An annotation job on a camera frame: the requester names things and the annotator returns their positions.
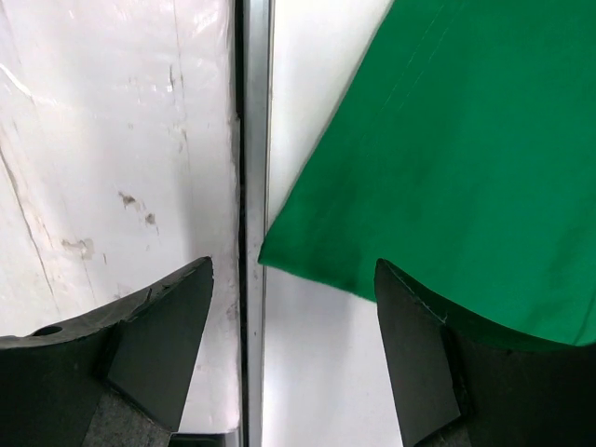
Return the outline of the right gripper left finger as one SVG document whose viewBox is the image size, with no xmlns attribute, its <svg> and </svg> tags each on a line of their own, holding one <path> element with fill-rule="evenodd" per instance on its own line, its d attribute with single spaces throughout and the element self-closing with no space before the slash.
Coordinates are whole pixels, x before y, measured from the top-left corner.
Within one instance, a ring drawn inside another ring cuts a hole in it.
<svg viewBox="0 0 596 447">
<path fill-rule="evenodd" d="M 1 340 L 5 446 L 166 446 L 179 429 L 213 291 L 208 257 Z"/>
</svg>

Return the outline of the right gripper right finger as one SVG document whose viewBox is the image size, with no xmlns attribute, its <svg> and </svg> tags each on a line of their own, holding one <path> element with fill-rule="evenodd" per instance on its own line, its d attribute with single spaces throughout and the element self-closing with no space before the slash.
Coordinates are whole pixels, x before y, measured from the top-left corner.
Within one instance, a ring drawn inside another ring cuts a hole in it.
<svg viewBox="0 0 596 447">
<path fill-rule="evenodd" d="M 379 260 L 374 291 L 406 446 L 591 446 L 595 348 L 514 331 Z"/>
</svg>

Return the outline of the aluminium table edge rail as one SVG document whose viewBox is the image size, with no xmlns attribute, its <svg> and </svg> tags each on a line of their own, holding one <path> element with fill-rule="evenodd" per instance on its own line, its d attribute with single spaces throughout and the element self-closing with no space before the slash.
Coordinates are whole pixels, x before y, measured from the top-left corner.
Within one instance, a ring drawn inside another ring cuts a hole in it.
<svg viewBox="0 0 596 447">
<path fill-rule="evenodd" d="M 258 257 L 266 233 L 272 3 L 235 2 L 239 118 L 239 279 L 241 438 L 263 444 L 265 272 Z"/>
</svg>

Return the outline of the silver tape sheet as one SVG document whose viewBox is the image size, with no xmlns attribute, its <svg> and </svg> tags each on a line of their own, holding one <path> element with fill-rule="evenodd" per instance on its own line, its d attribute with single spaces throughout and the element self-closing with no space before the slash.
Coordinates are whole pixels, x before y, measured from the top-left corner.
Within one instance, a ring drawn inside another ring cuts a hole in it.
<svg viewBox="0 0 596 447">
<path fill-rule="evenodd" d="M 239 425 L 232 16 L 229 1 L 1 5 L 1 332 L 210 257 L 183 432 Z"/>
</svg>

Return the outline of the green t shirt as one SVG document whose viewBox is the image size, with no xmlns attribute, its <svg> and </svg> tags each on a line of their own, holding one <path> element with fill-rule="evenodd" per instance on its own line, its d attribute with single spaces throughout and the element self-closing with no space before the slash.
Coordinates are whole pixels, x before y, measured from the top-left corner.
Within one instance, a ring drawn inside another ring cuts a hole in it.
<svg viewBox="0 0 596 447">
<path fill-rule="evenodd" d="M 595 5 L 397 1 L 259 260 L 372 299 L 387 260 L 512 330 L 595 340 Z"/>
</svg>

